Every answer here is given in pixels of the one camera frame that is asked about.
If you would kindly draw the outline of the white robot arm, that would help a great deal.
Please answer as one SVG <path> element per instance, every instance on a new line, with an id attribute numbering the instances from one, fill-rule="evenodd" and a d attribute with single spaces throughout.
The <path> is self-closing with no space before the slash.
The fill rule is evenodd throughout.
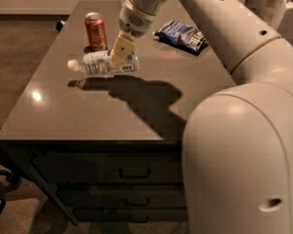
<path id="1" fill-rule="evenodd" d="M 113 62 L 164 1 L 124 1 Z M 293 47 L 238 0 L 179 1 L 235 83 L 185 127 L 190 234 L 293 234 Z"/>

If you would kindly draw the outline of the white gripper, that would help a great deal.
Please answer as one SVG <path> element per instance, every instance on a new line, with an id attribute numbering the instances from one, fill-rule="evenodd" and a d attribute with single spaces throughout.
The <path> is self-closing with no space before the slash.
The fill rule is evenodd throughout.
<path id="1" fill-rule="evenodd" d="M 145 35 L 154 22 L 156 8 L 151 3 L 125 0 L 119 14 L 120 31 L 115 39 L 111 62 L 121 65 L 135 48 L 134 38 Z"/>

